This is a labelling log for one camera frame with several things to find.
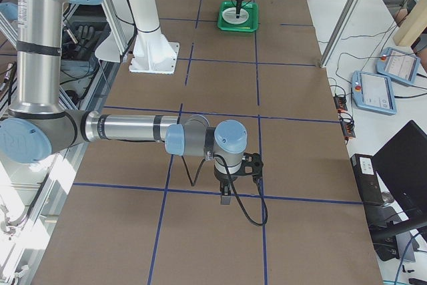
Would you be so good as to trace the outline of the translucent plastic fork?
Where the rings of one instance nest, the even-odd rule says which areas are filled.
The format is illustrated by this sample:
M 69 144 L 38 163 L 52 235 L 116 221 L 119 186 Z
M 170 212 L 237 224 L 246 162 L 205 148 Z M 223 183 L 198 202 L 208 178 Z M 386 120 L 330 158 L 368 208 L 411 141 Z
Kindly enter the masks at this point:
M 236 19 L 236 12 L 235 11 L 228 11 L 223 14 L 224 17 L 231 17 L 232 19 Z M 240 11 L 240 18 L 243 17 L 244 19 L 249 17 L 249 13 L 247 11 Z

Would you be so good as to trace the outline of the white round plate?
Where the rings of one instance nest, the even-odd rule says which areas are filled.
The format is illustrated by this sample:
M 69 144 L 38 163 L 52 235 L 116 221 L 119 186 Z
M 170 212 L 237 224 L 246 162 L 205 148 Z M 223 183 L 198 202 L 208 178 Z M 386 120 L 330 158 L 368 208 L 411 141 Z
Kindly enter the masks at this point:
M 244 24 L 250 17 L 250 14 L 245 9 L 240 9 L 240 13 L 237 14 L 235 7 L 224 9 L 222 12 L 222 18 L 226 23 L 231 25 Z

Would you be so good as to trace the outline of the green plastic tray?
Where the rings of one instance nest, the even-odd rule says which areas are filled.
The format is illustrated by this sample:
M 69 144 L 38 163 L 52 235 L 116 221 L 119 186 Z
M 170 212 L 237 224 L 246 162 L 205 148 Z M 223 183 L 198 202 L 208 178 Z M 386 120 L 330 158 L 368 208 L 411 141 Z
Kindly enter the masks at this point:
M 232 1 L 220 5 L 217 27 L 222 31 L 251 33 L 258 29 L 258 4 L 247 2 L 242 5 L 240 16 L 236 17 L 236 6 Z

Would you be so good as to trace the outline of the orange black electronics module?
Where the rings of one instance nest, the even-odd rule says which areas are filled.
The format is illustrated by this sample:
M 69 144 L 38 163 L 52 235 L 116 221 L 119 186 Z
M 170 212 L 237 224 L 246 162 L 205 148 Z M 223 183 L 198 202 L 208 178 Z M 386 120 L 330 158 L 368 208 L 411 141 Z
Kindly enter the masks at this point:
M 335 95 L 333 99 L 338 113 L 345 112 L 348 110 L 346 104 L 347 99 L 345 95 Z

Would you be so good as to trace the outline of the black box device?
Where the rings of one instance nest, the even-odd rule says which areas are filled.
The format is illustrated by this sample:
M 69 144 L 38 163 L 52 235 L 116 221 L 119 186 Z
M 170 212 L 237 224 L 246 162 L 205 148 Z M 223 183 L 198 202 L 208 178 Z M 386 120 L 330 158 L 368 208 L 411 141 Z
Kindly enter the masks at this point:
M 354 154 L 350 162 L 362 202 L 366 205 L 381 206 L 384 201 L 372 156 Z

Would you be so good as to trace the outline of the near blue teach pendant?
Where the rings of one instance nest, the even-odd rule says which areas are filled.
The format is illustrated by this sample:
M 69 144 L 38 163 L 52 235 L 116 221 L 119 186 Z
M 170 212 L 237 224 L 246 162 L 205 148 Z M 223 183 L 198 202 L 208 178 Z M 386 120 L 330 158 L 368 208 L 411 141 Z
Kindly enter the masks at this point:
M 384 115 L 397 113 L 392 80 L 385 75 L 355 71 L 352 75 L 352 99 L 359 109 Z

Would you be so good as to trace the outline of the blue teach pendant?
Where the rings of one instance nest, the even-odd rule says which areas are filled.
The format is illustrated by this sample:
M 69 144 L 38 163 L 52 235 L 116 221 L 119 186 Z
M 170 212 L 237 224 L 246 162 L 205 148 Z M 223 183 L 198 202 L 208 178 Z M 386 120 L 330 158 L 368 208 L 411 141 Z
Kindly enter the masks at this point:
M 352 75 L 352 99 L 359 109 L 384 115 L 397 113 L 392 80 L 385 75 L 355 71 Z
M 376 72 L 405 86 L 414 85 L 420 58 L 392 47 L 385 48 L 376 62 Z

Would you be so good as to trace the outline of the far blue teach pendant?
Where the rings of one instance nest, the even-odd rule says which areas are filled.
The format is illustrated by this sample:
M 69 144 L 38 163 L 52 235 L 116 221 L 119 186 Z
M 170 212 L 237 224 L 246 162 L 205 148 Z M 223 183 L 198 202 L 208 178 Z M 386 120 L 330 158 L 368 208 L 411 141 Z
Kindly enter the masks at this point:
M 376 72 L 405 86 L 414 85 L 420 58 L 392 47 L 385 48 L 376 62 Z

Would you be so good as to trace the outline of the wooden beam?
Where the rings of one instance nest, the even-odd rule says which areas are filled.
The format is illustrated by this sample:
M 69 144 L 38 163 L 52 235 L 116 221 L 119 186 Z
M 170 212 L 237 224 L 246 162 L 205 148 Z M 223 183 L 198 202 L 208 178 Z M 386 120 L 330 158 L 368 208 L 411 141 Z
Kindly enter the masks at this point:
M 426 0 L 419 0 L 393 36 L 394 43 L 409 47 L 426 29 Z

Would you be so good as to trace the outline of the black laptop computer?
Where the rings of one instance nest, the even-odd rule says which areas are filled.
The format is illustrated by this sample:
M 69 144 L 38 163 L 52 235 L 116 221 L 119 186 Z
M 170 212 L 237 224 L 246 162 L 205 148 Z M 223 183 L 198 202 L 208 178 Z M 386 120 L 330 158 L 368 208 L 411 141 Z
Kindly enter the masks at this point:
M 426 133 L 410 120 L 373 156 L 381 180 L 409 218 L 426 213 Z

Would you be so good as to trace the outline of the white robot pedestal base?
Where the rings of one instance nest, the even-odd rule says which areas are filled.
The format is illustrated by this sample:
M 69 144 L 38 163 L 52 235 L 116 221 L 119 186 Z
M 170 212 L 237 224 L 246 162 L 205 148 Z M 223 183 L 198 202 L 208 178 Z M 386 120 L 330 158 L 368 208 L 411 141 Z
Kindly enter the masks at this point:
M 129 0 L 129 4 L 137 29 L 130 72 L 174 73 L 179 44 L 162 33 L 155 0 Z

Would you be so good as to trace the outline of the aluminium frame post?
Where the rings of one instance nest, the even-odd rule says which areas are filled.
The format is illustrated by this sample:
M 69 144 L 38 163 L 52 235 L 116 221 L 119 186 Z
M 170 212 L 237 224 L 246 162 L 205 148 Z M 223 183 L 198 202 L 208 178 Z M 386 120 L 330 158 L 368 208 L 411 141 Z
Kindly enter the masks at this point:
M 342 35 L 350 22 L 353 12 L 357 8 L 360 0 L 347 0 L 344 8 L 338 18 L 337 24 L 329 38 L 328 44 L 322 54 L 320 60 L 320 67 L 324 68 L 327 66 L 329 60 L 332 58 L 335 49 L 340 42 Z

